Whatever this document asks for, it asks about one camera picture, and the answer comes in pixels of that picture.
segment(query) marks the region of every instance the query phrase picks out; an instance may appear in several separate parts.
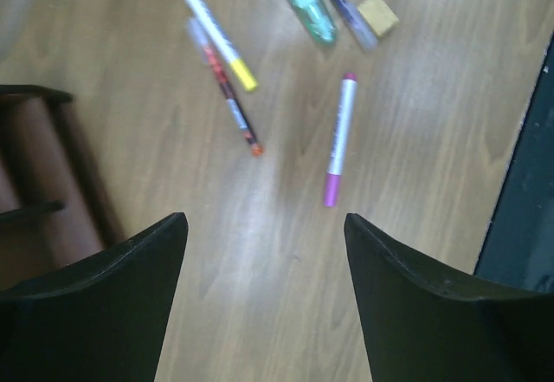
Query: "red pen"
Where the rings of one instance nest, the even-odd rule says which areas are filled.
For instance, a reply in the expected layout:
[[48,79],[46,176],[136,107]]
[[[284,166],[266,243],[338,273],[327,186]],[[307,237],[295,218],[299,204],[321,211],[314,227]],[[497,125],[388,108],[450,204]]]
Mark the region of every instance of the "red pen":
[[189,20],[189,23],[187,24],[187,30],[189,31],[190,38],[192,38],[192,40],[195,42],[198,49],[202,53],[204,61],[211,66],[211,69],[214,72],[214,76],[219,83],[219,87],[221,88],[223,95],[227,100],[229,109],[235,117],[236,124],[241,129],[242,136],[248,142],[248,145],[252,150],[252,154],[256,157],[262,155],[263,148],[258,142],[258,138],[256,137],[256,134],[254,132],[254,128],[252,127],[248,120],[248,117],[244,113],[241,102],[238,100],[236,92],[233,89],[233,85],[231,85],[229,78],[225,74],[222,64],[217,59],[216,52],[209,42],[208,37],[206,36],[206,33],[204,32],[202,25],[200,24],[200,22],[198,22],[197,18],[193,17]]

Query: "yellow marker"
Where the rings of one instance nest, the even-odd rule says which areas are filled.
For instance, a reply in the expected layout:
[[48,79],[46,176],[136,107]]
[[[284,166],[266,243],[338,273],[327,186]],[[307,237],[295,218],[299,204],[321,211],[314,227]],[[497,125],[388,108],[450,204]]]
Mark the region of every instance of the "yellow marker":
[[378,37],[383,37],[400,22],[384,0],[365,0],[358,9]]
[[214,42],[217,49],[229,64],[236,77],[241,81],[247,92],[252,92],[258,87],[258,82],[252,76],[250,69],[244,63],[236,51],[233,43],[225,35],[219,23],[211,14],[208,6],[203,0],[185,0],[190,9],[194,11],[198,21],[208,33],[209,38]]

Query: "black pen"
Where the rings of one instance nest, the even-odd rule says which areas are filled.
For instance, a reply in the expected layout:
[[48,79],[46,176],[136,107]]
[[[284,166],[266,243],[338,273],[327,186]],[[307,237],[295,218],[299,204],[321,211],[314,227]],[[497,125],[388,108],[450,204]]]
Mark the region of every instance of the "black pen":
[[332,3],[345,20],[346,25],[356,37],[359,44],[366,50],[375,48],[377,45],[377,38],[369,24],[358,11],[358,8],[348,0],[332,0]]

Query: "purple marker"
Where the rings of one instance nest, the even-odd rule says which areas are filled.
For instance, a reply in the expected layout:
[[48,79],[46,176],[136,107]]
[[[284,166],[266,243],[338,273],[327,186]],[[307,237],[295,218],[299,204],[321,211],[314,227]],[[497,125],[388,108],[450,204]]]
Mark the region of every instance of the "purple marker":
[[327,207],[334,207],[337,205],[340,176],[343,173],[346,144],[348,144],[348,133],[350,132],[357,85],[358,82],[355,74],[345,74],[342,91],[340,93],[340,102],[338,104],[337,125],[335,126],[335,138],[332,144],[331,160],[329,161],[329,169],[327,170],[327,184],[325,185],[324,197],[325,206]]

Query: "wood grain surface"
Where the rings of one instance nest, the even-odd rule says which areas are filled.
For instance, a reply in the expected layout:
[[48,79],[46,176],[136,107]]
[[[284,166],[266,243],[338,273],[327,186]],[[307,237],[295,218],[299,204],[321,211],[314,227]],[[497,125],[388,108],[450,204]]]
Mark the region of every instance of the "wood grain surface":
[[[128,234],[187,214],[157,380],[370,380],[345,214],[473,270],[554,0],[385,0],[401,23],[370,55],[344,26],[318,50],[287,0],[206,1],[258,76],[240,92],[260,159],[187,39],[182,0],[38,0],[0,77],[79,96]],[[326,209],[346,71],[358,101],[340,203]]]

